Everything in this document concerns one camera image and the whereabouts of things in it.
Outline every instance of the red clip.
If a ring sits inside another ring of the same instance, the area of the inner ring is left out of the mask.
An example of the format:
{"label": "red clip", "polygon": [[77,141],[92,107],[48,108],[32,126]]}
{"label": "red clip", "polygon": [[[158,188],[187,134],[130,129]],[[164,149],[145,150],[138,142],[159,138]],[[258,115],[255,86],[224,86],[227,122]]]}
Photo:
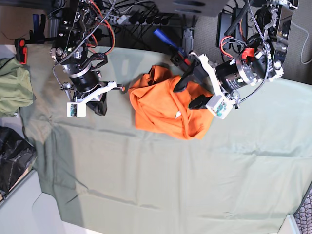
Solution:
{"label": "red clip", "polygon": [[20,45],[20,47],[24,47],[24,46],[25,46],[25,40],[21,40],[21,41],[19,42],[19,45]]}
{"label": "red clip", "polygon": [[191,65],[191,62],[190,62],[187,58],[184,60],[184,62],[185,62],[188,66]]}
{"label": "red clip", "polygon": [[254,57],[254,48],[246,48],[242,53],[242,59],[247,59],[247,56]]}
{"label": "red clip", "polygon": [[24,47],[23,48],[23,54],[24,54],[24,61],[20,62],[22,65],[25,65],[27,64],[27,54],[28,54],[28,48],[27,47]]}

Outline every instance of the green tablecloth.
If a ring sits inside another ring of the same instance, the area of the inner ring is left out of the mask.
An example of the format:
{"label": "green tablecloth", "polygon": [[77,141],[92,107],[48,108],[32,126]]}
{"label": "green tablecloth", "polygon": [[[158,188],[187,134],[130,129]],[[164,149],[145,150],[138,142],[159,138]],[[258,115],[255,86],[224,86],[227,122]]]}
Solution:
{"label": "green tablecloth", "polygon": [[[312,180],[311,86],[267,83],[214,119],[201,141],[182,141],[136,129],[119,91],[108,93],[106,116],[67,118],[49,49],[29,46],[36,101],[21,116],[42,190],[64,221],[105,234],[266,234],[299,206]],[[108,58],[103,80],[118,83],[154,64],[173,66],[163,54],[130,49]],[[61,67],[57,74],[68,80]]]}

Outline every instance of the orange cloth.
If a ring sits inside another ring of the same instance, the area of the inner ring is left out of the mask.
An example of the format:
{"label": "orange cloth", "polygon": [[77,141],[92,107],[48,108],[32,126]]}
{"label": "orange cloth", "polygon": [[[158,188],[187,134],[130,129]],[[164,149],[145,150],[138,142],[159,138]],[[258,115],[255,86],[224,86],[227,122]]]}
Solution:
{"label": "orange cloth", "polygon": [[180,79],[167,68],[153,66],[129,89],[137,128],[184,140],[203,138],[213,115],[208,110],[190,110],[188,106],[199,95],[212,94],[194,82],[189,82],[183,92],[174,93]]}

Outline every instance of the black cable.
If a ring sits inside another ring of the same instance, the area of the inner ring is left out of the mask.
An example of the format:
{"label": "black cable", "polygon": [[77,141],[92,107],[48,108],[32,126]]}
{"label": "black cable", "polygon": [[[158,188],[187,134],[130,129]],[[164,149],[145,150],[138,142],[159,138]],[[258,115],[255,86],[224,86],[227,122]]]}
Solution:
{"label": "black cable", "polygon": [[[152,12],[152,10],[153,10],[155,7],[156,7],[156,5],[153,6],[152,9],[150,9],[146,14],[143,14],[142,17],[148,16],[148,15]],[[133,34],[140,26],[141,26],[141,23],[135,28],[134,31],[132,31],[132,29],[131,29],[132,34]]]}
{"label": "black cable", "polygon": [[238,8],[238,3],[237,3],[237,1],[236,1],[236,0],[234,0],[234,2],[235,2],[236,7]]}
{"label": "black cable", "polygon": [[233,14],[233,12],[231,12],[231,11],[228,11],[228,10],[222,10],[222,12],[227,12],[227,13],[229,13],[229,14]]}
{"label": "black cable", "polygon": [[115,5],[123,4],[124,2],[128,2],[128,1],[136,1],[136,2],[138,2],[138,0],[124,0],[124,1],[116,3]]}
{"label": "black cable", "polygon": [[[120,8],[124,8],[124,7],[127,7],[127,6],[133,6],[133,5],[134,5],[133,3],[132,3],[132,4],[126,4],[126,5],[123,5],[123,6],[115,7],[115,9],[120,9]],[[135,6],[143,6],[143,7],[145,7],[145,8],[148,9],[148,10],[150,10],[150,9],[152,8],[152,7],[143,5],[143,3],[135,4]]]}
{"label": "black cable", "polygon": [[237,17],[234,19],[233,23],[231,24],[231,26],[228,28],[228,30],[225,32],[224,35],[226,36],[230,36],[233,34],[234,30],[236,29],[238,23],[240,22],[240,20],[244,17],[244,15],[247,13],[248,11],[248,4],[246,3],[244,5],[244,7],[241,9],[241,11],[239,12],[239,14],[237,15]]}
{"label": "black cable", "polygon": [[[118,25],[117,27],[122,27],[125,31],[127,31],[128,33],[131,33],[131,31],[129,29],[127,29],[125,26],[121,26],[121,25]],[[145,44],[143,41],[141,41],[139,38],[137,38],[136,36],[134,35],[131,35],[133,37],[134,40],[136,40],[138,43],[141,43],[143,45],[145,45],[147,48],[149,48],[149,50],[152,50],[150,48],[149,45]]]}
{"label": "black cable", "polygon": [[234,44],[231,44],[231,46],[232,46],[233,51],[234,51],[235,53],[239,54],[239,51],[235,50]]}
{"label": "black cable", "polygon": [[222,58],[222,61],[225,62],[223,53],[221,53],[221,58]]}
{"label": "black cable", "polygon": [[140,36],[139,36],[139,39],[140,39],[140,40],[143,41],[143,36],[145,35],[145,33],[146,33],[152,26],[153,26],[153,24],[151,24],[144,32],[141,31],[141,34],[140,34]]}
{"label": "black cable", "polygon": [[[104,7],[103,6],[103,9],[104,10],[109,10],[111,7],[112,7],[112,4],[109,2],[109,1],[104,1],[104,0],[98,0],[98,1],[101,1],[101,2],[103,2],[103,3],[105,3],[106,5],[108,5],[109,6],[109,8],[107,8],[107,7]],[[114,7],[114,9],[112,10],[112,13],[115,13],[116,15],[118,14],[119,16],[121,16],[121,12],[120,11],[115,11],[115,7]]]}
{"label": "black cable", "polygon": [[52,9],[57,9],[57,8],[60,8],[60,7],[64,7],[65,4],[66,4],[66,0],[62,0],[61,2],[64,1],[63,4],[59,4],[59,6],[55,6],[55,2],[56,2],[56,1],[57,1],[57,0],[53,0],[53,1],[52,1]]}
{"label": "black cable", "polygon": [[232,10],[234,9],[233,7],[231,7],[230,5],[226,4],[226,6],[228,6],[229,8],[231,8]]}
{"label": "black cable", "polygon": [[[1,31],[1,33],[2,33],[2,34],[4,35],[4,37],[7,38],[8,40],[15,40],[15,39],[16,39],[16,38],[14,38],[14,39],[8,38],[8,37],[6,36],[6,34],[5,34],[3,31]],[[17,38],[17,39],[20,39],[20,38],[26,36],[27,34],[28,34],[28,33],[25,33],[24,35],[20,36],[20,37]]]}

